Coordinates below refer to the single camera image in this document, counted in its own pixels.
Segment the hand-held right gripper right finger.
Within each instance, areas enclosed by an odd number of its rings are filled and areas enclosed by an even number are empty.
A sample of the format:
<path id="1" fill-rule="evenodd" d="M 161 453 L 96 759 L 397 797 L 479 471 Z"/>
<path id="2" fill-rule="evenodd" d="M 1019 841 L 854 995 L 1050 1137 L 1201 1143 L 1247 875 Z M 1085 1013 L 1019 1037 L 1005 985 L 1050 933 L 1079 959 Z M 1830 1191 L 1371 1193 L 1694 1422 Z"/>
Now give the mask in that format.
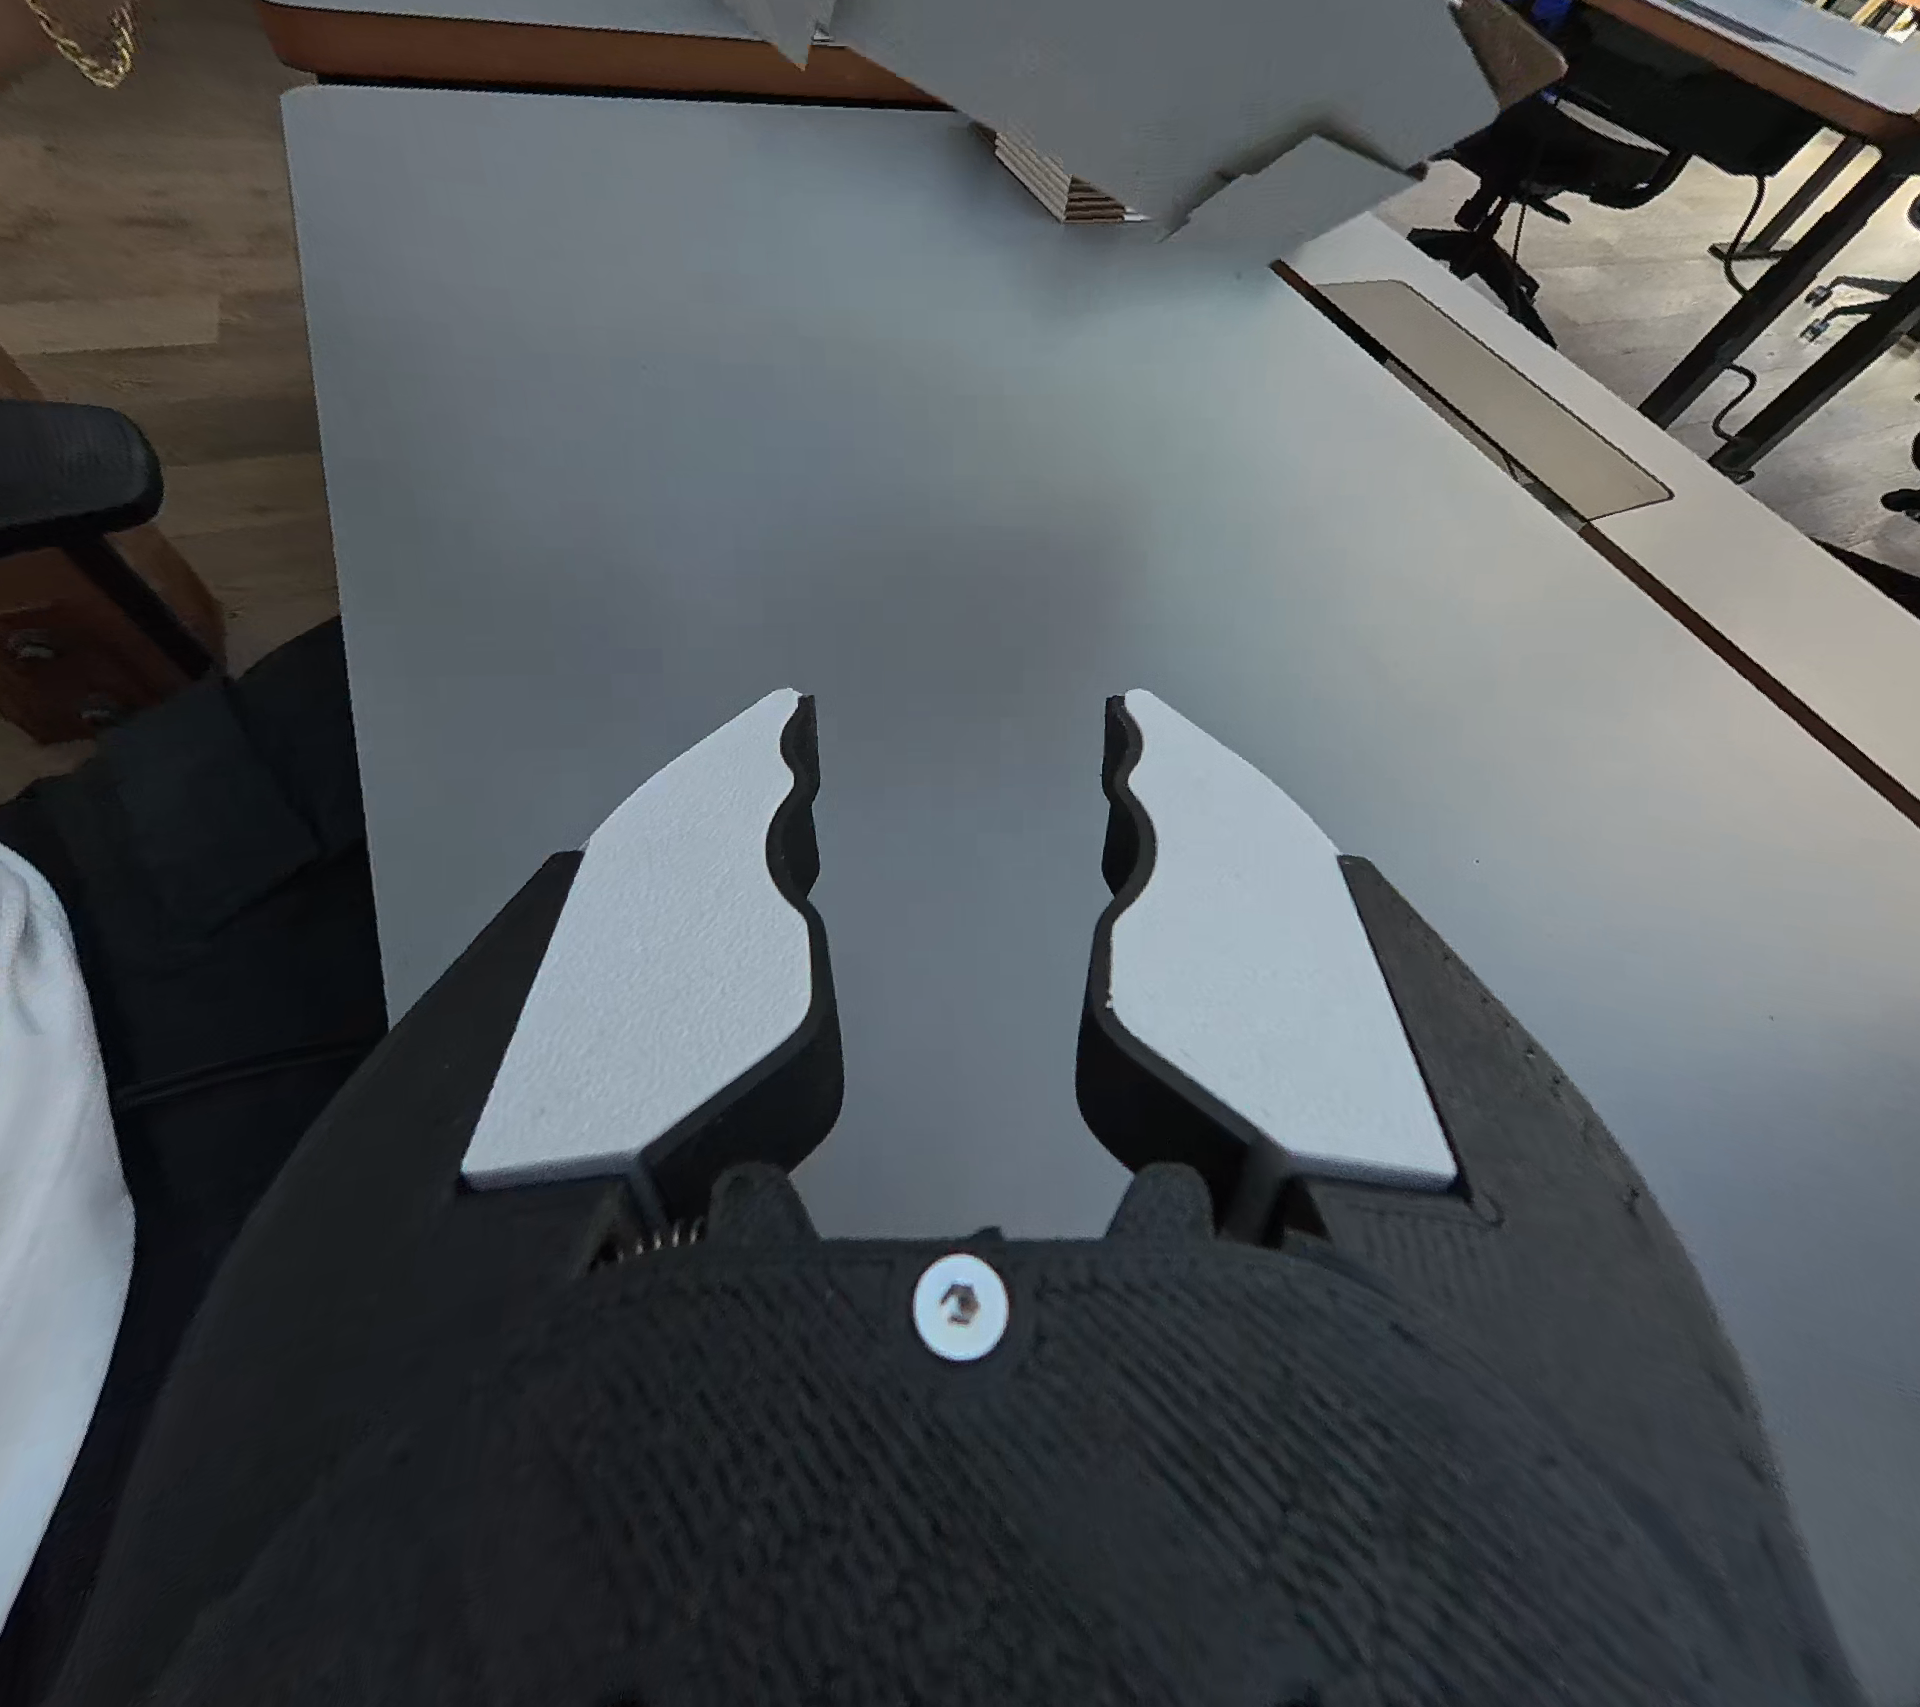
<path id="1" fill-rule="evenodd" d="M 1108 699 L 1073 1097 L 1216 1223 L 1312 1183 L 1458 1197 L 1460 1163 L 1342 855 L 1279 783 L 1146 689 Z"/>

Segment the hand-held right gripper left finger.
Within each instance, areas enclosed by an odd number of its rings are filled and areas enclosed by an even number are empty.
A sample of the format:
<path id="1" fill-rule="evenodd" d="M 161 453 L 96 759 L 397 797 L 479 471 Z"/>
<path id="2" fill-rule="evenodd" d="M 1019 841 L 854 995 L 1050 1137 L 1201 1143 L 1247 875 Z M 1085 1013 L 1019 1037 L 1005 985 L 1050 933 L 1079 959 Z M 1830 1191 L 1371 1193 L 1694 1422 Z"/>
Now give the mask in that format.
<path id="1" fill-rule="evenodd" d="M 475 1191 L 614 1177 L 700 1215 L 732 1167 L 798 1167 L 845 1071 L 820 875 L 813 701 L 782 687 L 588 835 L 468 1139 Z"/>

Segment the person's black pants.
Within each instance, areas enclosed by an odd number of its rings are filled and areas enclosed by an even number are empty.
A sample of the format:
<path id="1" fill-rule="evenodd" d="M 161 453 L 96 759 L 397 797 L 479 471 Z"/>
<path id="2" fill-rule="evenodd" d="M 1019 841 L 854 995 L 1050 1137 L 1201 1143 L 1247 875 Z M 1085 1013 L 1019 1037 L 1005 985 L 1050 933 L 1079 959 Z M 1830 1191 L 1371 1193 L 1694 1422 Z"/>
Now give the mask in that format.
<path id="1" fill-rule="evenodd" d="M 387 1031 L 350 701 L 332 617 L 4 805 L 5 849 L 66 909 L 134 1213 L 98 1410 L 4 1624 L 4 1702 L 49 1692 L 181 1335 Z"/>

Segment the person's white shirt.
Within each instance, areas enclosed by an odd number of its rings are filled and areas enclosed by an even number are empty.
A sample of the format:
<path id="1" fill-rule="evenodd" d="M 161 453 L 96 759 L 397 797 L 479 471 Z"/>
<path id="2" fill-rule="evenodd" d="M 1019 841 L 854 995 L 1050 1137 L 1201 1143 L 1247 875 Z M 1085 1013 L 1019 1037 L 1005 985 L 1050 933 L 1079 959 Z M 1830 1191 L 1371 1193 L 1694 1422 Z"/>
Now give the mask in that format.
<path id="1" fill-rule="evenodd" d="M 134 1209 L 69 921 L 1 855 L 1 1518 L 28 1558 L 115 1349 Z"/>

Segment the stack of flat white boxes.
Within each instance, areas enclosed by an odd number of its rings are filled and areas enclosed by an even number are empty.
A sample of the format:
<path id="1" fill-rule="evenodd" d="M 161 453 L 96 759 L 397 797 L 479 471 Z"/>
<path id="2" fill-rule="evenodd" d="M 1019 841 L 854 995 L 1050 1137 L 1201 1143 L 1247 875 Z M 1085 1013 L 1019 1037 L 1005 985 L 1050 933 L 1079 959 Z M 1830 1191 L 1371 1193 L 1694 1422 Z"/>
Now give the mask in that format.
<path id="1" fill-rule="evenodd" d="M 1140 209 L 1076 175 L 1066 163 L 1040 153 L 1019 135 L 974 127 L 996 163 L 1061 227 L 1150 227 Z"/>

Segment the brown wooden furniture piece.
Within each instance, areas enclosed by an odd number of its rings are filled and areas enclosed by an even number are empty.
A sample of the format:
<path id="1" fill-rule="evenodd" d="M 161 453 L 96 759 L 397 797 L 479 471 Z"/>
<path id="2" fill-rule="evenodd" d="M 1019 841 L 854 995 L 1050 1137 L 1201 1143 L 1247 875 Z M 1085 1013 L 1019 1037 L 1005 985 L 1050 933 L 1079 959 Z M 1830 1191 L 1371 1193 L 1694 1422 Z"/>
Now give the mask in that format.
<path id="1" fill-rule="evenodd" d="M 115 533 L 109 543 L 215 665 L 226 665 L 226 615 L 179 549 L 154 523 Z M 67 555 L 40 549 L 4 559 L 1 717 L 35 743 L 90 739 L 185 683 Z"/>

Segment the black office chair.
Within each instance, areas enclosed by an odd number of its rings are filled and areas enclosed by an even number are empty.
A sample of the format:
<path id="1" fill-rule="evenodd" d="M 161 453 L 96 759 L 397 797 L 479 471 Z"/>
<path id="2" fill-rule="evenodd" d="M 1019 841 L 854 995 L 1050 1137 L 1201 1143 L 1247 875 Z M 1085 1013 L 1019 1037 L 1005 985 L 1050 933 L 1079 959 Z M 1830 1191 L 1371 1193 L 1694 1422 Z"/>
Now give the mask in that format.
<path id="1" fill-rule="evenodd" d="M 1508 211 L 1561 221 L 1553 201 L 1568 193 L 1642 207 L 1678 179 L 1711 115 L 1699 95 L 1656 77 L 1569 75 L 1451 147 L 1447 157 L 1474 173 L 1475 189 L 1451 227 L 1411 229 L 1405 239 L 1456 279 L 1479 279 L 1511 319 L 1553 345 L 1538 279 L 1524 269 L 1520 245 L 1500 239 Z"/>

